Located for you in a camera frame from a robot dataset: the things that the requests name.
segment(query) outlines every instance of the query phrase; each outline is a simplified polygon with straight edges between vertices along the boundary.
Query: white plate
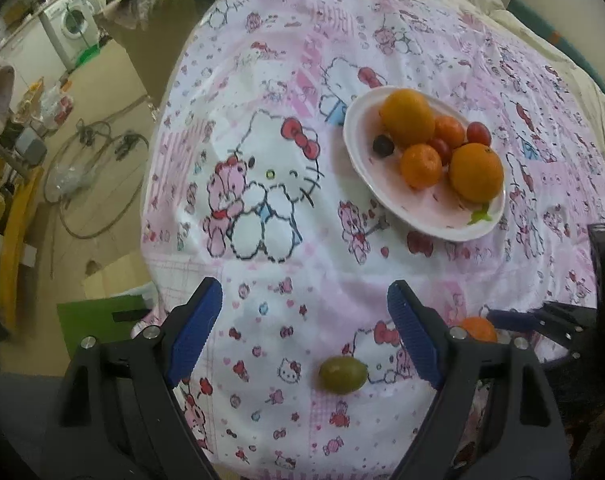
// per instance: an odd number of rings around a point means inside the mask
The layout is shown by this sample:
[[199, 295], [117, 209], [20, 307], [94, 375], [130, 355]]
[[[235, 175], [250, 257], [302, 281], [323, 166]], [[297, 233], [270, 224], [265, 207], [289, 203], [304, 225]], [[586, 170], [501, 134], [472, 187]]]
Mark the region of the white plate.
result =
[[[374, 88], [347, 109], [343, 139], [356, 173], [388, 210], [425, 234], [452, 242], [466, 242], [486, 235], [502, 216], [504, 189], [484, 207], [461, 199], [446, 176], [433, 187], [415, 191], [407, 186], [400, 174], [399, 150], [385, 158], [374, 153], [375, 137], [385, 132], [378, 110], [387, 96], [397, 89], [395, 86]], [[469, 121], [460, 113], [438, 99], [423, 95], [436, 114], [451, 115], [467, 128]], [[483, 208], [486, 208], [486, 214], [483, 214]]]

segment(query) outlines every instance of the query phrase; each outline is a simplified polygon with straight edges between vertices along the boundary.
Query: tangerine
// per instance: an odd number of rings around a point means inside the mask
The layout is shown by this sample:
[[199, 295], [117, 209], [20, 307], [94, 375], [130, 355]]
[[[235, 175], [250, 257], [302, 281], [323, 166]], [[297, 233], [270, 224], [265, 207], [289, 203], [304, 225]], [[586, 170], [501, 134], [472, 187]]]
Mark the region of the tangerine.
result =
[[500, 157], [489, 146], [472, 142], [454, 150], [449, 163], [449, 182], [464, 199], [478, 204], [490, 202], [503, 189]]
[[455, 150], [465, 142], [465, 127], [455, 117], [441, 115], [436, 118], [434, 136], [444, 140]]
[[380, 108], [383, 126], [401, 149], [434, 136], [435, 118], [425, 96], [404, 88], [387, 96]]
[[443, 175], [440, 155], [426, 144], [410, 146], [401, 157], [401, 175], [416, 190], [437, 184]]
[[499, 340], [496, 329], [491, 322], [484, 317], [466, 317], [460, 323], [460, 327], [467, 330], [469, 335], [478, 341], [486, 341], [488, 343], [497, 343]]

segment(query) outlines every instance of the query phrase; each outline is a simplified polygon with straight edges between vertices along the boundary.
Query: green olive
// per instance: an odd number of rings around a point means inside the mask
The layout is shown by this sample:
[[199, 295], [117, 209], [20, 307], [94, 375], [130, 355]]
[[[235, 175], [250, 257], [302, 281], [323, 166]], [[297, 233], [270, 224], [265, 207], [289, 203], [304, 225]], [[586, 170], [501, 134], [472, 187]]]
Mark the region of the green olive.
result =
[[367, 366], [351, 355], [330, 357], [318, 373], [321, 386], [332, 394], [346, 395], [359, 390], [367, 380]]

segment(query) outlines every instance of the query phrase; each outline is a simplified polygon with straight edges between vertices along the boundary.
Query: metal screw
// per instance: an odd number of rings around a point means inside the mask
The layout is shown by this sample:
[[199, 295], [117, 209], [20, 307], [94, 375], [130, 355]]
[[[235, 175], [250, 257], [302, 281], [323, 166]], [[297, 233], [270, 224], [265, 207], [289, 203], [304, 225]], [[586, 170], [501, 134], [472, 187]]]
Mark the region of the metal screw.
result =
[[529, 348], [529, 343], [524, 337], [517, 337], [514, 339], [514, 346], [519, 350], [527, 350]]
[[467, 338], [467, 330], [460, 326], [452, 326], [449, 329], [449, 335], [454, 339], [466, 339]]
[[142, 336], [145, 339], [156, 339], [160, 335], [160, 327], [157, 325], [148, 326], [142, 331]]
[[95, 344], [96, 338], [92, 335], [88, 335], [87, 337], [83, 338], [83, 340], [80, 342], [80, 346], [82, 346], [84, 349], [91, 348]]

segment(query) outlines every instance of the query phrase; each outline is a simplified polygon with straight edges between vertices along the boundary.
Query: washing machine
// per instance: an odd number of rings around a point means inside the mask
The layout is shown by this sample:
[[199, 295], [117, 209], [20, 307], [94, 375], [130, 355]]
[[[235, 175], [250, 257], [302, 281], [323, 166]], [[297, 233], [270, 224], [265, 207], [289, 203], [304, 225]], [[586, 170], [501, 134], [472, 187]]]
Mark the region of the washing machine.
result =
[[42, 26], [69, 72], [76, 68], [80, 54], [98, 44], [93, 12], [87, 0], [55, 0], [40, 13]]

